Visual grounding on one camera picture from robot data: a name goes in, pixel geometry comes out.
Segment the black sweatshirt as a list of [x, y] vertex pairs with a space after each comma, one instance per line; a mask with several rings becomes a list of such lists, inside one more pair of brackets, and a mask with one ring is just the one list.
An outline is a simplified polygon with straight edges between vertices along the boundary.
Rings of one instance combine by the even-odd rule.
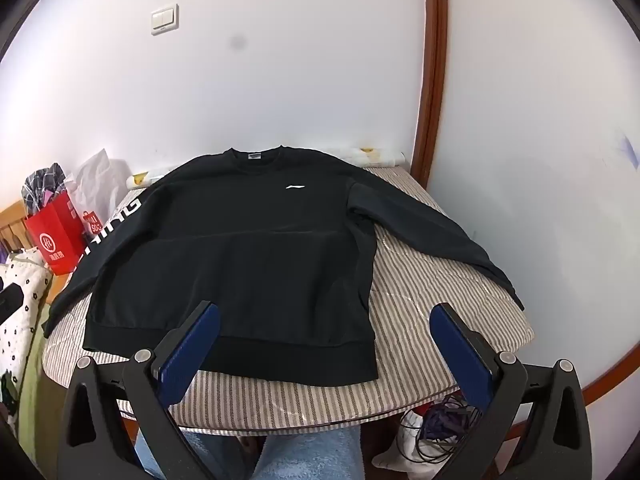
[[367, 170], [302, 148], [229, 150], [190, 160], [129, 203], [89, 245], [43, 331], [87, 299], [85, 348], [128, 358], [209, 301], [221, 329], [206, 370], [370, 382], [377, 228], [511, 288], [456, 222]]

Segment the plaid clothing in bag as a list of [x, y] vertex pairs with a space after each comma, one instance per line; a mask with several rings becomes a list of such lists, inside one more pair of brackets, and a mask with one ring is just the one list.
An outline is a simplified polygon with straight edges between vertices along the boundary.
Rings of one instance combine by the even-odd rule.
[[26, 178], [21, 189], [26, 214], [33, 216], [65, 190], [65, 174], [57, 162], [36, 170]]

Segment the striped quilted mattress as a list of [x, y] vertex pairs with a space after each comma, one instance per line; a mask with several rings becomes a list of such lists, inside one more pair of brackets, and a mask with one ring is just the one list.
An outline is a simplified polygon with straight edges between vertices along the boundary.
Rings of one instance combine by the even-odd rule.
[[[442, 214], [430, 196], [400, 169], [367, 170]], [[355, 425], [422, 404], [454, 388], [428, 332], [435, 304], [455, 307], [490, 342], [516, 350], [533, 337], [511, 285], [504, 289], [464, 263], [422, 254], [377, 228], [369, 295], [378, 378], [341, 387], [317, 387], [206, 370], [202, 364], [172, 412], [180, 426], [218, 434], [268, 434]], [[68, 382], [81, 354], [100, 362], [127, 359], [85, 348], [89, 303], [81, 299], [48, 338], [47, 370]]]

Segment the green bed cover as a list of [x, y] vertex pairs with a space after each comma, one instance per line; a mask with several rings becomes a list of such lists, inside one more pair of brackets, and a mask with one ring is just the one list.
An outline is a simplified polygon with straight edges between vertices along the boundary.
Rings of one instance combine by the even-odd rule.
[[37, 420], [40, 389], [44, 386], [46, 374], [42, 367], [42, 356], [46, 340], [43, 337], [42, 323], [49, 314], [50, 304], [45, 302], [40, 308], [28, 352], [20, 405], [17, 412], [17, 440], [32, 462], [46, 476], [55, 468], [53, 452], [47, 432], [52, 428], [50, 422], [40, 424]]

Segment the blue jeans leg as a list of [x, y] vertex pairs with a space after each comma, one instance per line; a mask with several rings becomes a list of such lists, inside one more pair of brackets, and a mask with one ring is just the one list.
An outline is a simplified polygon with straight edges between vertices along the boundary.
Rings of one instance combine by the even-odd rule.
[[363, 479], [358, 426], [316, 434], [272, 434], [256, 458], [239, 439], [186, 431], [192, 450], [218, 479]]

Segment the white black-dotted blanket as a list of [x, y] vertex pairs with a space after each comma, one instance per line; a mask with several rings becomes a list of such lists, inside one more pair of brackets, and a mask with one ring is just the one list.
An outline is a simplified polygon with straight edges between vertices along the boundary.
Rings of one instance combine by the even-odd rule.
[[37, 248], [14, 252], [1, 265], [1, 375], [17, 391], [52, 276]]

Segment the red paper shopping bag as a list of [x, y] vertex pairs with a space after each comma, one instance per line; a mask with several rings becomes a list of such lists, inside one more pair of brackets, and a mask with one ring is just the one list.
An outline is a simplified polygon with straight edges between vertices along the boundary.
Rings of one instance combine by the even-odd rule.
[[28, 217], [26, 229], [54, 274], [73, 272], [86, 241], [84, 226], [66, 191]]

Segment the white Miniso plastic bag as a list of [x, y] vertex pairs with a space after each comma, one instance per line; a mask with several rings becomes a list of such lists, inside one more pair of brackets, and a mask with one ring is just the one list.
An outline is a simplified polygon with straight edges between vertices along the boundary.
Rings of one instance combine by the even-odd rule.
[[105, 150], [86, 160], [64, 181], [66, 191], [88, 236], [98, 234], [127, 194], [126, 162]]

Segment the wooden headboard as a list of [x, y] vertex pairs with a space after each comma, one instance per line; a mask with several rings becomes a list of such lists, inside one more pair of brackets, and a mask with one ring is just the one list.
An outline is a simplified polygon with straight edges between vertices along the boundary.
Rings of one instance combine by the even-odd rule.
[[26, 229], [26, 219], [21, 200], [0, 212], [0, 243], [7, 252], [22, 252], [34, 246]]

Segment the white yellow-patterned bed sheet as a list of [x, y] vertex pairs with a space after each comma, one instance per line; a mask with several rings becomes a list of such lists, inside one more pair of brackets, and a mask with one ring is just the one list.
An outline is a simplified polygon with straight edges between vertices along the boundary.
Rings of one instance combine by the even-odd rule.
[[[322, 153], [361, 168], [408, 166], [405, 154], [391, 148], [327, 148], [322, 150]], [[174, 165], [152, 169], [141, 174], [132, 174], [126, 179], [126, 187], [129, 191], [148, 188], [177, 168], [178, 165]]]

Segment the white wall light switch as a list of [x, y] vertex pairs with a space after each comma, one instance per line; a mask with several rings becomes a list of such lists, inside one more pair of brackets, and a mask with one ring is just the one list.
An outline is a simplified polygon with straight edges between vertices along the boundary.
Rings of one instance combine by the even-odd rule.
[[157, 36], [179, 27], [179, 6], [173, 3], [151, 14], [151, 35]]

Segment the brown wooden door frame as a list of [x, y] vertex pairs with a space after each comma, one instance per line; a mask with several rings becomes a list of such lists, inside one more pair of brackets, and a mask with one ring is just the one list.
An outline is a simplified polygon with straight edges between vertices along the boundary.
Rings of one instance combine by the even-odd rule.
[[431, 174], [442, 111], [448, 11], [448, 0], [425, 0], [422, 88], [410, 169], [410, 174], [423, 186], [427, 186]]

